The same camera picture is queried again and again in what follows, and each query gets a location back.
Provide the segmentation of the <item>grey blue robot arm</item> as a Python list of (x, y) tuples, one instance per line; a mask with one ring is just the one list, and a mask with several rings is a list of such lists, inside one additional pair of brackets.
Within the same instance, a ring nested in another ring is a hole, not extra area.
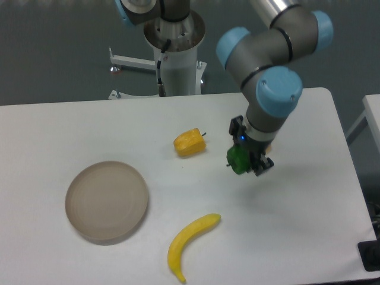
[[(267, 148), (294, 111), (302, 94), (300, 77), (287, 64), (329, 46), (334, 29), (322, 11), (299, 1), (252, 1), (267, 26), (257, 36), (235, 27), (219, 39), (216, 54), (248, 101), (244, 115), (230, 121), (233, 146), (228, 165), (241, 175), (261, 175), (273, 167)], [(144, 26), (154, 52), (160, 97), (194, 95), (200, 86), (197, 49), (205, 23), (189, 1), (116, 1), (126, 25)]]

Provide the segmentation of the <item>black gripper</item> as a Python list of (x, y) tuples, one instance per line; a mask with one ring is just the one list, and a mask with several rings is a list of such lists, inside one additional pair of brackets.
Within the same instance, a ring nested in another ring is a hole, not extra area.
[(234, 145), (241, 146), (248, 154), (249, 169), (260, 176), (274, 166), (274, 162), (267, 156), (266, 149), (275, 138), (275, 132), (264, 132), (254, 128), (245, 116), (239, 115), (230, 121), (229, 134)]

